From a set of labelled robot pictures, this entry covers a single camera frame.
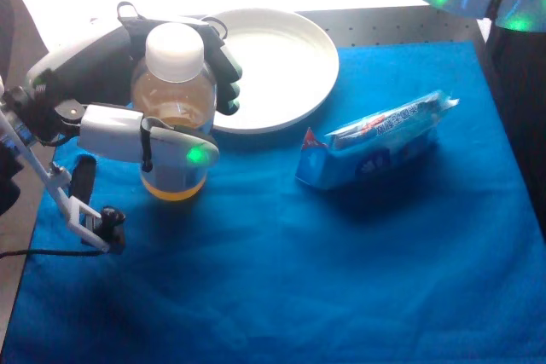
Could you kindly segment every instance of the transparent plastic wrap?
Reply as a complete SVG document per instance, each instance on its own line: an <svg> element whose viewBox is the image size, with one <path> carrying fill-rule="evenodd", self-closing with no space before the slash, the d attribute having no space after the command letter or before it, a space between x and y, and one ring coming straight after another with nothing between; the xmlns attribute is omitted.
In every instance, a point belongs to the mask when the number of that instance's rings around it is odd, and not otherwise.
<svg viewBox="0 0 546 364"><path fill-rule="evenodd" d="M434 91L344 125L326 135L328 143L319 142L309 129L296 177L330 189L400 165L436 142L436 125L458 102Z"/></svg>

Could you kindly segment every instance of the blue package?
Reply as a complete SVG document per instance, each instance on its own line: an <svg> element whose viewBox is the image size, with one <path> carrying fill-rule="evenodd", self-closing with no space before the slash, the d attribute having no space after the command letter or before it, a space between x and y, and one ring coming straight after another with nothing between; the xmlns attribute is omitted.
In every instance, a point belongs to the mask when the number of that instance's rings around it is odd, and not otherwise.
<svg viewBox="0 0 546 364"><path fill-rule="evenodd" d="M396 167L437 141L436 125L458 102L435 91L344 125L326 135L328 144L308 129L296 177L312 187L331 189Z"/></svg>

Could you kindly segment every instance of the bottle base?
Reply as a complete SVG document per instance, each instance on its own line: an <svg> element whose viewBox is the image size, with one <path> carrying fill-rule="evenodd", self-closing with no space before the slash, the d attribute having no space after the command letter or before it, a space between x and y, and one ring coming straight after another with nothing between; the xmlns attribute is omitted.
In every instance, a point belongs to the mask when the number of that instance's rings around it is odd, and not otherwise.
<svg viewBox="0 0 546 364"><path fill-rule="evenodd" d="M203 188L203 185L205 184L206 175L203 176L203 179L201 179L201 181L197 185L195 185L193 188L187 189L182 192L161 191L160 189L154 188L153 186L151 186L142 176L140 177L140 179L142 180L142 183L144 184L144 187L148 190L148 192L150 192L156 198L166 200L169 202L178 202L181 200L189 199L195 194L197 194L199 190Z"/></svg>

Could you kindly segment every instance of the transparent bottle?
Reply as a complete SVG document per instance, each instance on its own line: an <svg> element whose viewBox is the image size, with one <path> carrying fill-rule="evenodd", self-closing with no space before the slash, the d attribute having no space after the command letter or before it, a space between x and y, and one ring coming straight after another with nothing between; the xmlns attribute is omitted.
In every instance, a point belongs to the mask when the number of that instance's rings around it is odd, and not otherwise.
<svg viewBox="0 0 546 364"><path fill-rule="evenodd" d="M145 117L210 133L216 111L216 80L205 63L199 33L181 23L155 27L146 40L146 55L133 73L131 99ZM150 172L141 171L141 177L154 196L183 200L203 186L206 169L154 164Z"/></svg>

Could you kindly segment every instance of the white plate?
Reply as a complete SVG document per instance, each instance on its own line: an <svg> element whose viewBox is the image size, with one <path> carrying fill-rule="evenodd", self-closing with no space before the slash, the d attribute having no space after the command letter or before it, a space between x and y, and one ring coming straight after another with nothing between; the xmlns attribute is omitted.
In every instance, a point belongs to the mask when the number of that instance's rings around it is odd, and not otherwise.
<svg viewBox="0 0 546 364"><path fill-rule="evenodd" d="M315 111L334 87L338 52L312 21L272 9L230 10L214 17L228 27L225 42L242 67L241 107L231 116L216 113L217 130L280 130Z"/></svg>

